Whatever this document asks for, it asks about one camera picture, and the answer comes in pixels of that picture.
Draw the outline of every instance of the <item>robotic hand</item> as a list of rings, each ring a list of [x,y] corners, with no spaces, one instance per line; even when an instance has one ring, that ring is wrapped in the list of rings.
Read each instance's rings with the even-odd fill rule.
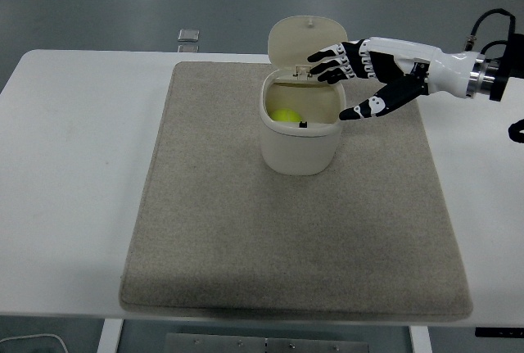
[[[481,52],[472,52],[478,26],[494,13],[510,17],[508,40],[494,41]],[[506,45],[504,55],[487,59],[487,49],[497,44]],[[334,84],[359,77],[375,78],[386,84],[367,101],[340,113],[341,120],[357,120],[388,114],[419,95],[438,91],[456,97],[483,93],[500,101],[509,77],[524,79],[524,35],[515,34],[515,17],[511,13],[494,9],[476,22],[464,52],[457,54],[445,54],[439,48],[420,43],[369,38],[324,48],[309,56],[308,61],[320,62],[310,71],[319,75],[318,81]]]

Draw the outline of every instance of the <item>white trash bin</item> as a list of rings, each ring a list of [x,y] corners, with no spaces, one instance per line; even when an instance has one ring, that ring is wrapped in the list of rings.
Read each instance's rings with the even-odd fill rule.
[[[269,33],[268,54],[279,69],[264,81],[260,94],[260,146],[273,170],[289,175],[317,174],[328,167],[342,131],[338,114],[346,108],[341,84],[317,81],[307,57],[347,40],[334,20],[294,16],[279,21]],[[289,109],[302,122],[272,120],[276,110]]]

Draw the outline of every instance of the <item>white cable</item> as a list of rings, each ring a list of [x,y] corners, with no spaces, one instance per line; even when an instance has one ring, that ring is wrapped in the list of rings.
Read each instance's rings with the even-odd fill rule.
[[[55,334],[34,334],[34,335],[22,335],[20,337],[9,337],[9,338],[1,339],[0,343],[7,342],[7,341],[15,341],[16,339],[40,338],[40,337],[56,338],[60,342],[62,347],[64,348],[64,352],[69,353],[69,351],[67,350],[66,344],[64,343],[64,341],[62,341],[62,338],[58,337]]]

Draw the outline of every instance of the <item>yellow ball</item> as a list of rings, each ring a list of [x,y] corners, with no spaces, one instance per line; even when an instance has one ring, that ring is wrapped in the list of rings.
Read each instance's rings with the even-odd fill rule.
[[[302,117],[291,109],[278,109],[269,114],[269,118],[273,121],[283,122],[301,122]]]

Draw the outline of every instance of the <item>beige mat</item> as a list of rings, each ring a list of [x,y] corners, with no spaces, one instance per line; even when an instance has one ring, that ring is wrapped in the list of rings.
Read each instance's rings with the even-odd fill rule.
[[[345,123],[328,168],[267,167],[273,67],[178,64],[122,278],[126,310],[278,319],[451,320],[472,310],[417,104]],[[348,103],[374,80],[345,83]]]

